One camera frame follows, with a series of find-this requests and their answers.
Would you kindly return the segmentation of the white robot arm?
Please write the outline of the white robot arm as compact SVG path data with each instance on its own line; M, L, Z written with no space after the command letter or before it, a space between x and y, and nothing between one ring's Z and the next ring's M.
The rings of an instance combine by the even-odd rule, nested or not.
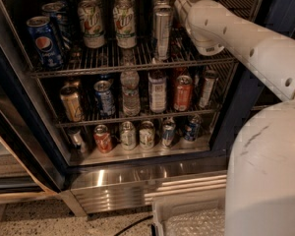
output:
M212 0L176 0L174 8L201 54L227 49L280 100L232 146L225 236L295 236L295 40Z

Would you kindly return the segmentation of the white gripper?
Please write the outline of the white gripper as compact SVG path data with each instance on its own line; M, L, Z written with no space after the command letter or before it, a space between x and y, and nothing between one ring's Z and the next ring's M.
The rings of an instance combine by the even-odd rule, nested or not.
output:
M176 18L181 26L185 25L188 17L188 13L192 6L202 0L175 0L174 9L176 12Z

